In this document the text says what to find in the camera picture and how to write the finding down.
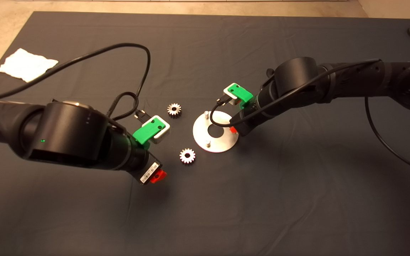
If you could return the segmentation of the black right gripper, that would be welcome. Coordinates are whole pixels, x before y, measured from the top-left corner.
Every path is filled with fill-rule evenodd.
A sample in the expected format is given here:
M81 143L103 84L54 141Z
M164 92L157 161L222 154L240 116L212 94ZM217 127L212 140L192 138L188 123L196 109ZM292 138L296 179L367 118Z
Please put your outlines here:
M252 118L247 118L248 115L259 110L258 107L246 107L239 111L232 117L232 123L237 123L241 119L243 122L230 127L230 131L233 134L238 134L242 136L248 135L255 127L259 126L261 123L260 116L256 115Z

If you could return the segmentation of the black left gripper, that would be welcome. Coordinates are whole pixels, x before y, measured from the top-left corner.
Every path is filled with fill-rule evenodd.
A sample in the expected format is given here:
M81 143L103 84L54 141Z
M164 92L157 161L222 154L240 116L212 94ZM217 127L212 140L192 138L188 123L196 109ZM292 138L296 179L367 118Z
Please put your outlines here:
M151 152L147 152L146 160L131 171L131 176L141 185L147 185L163 180L167 173L163 170L162 162Z

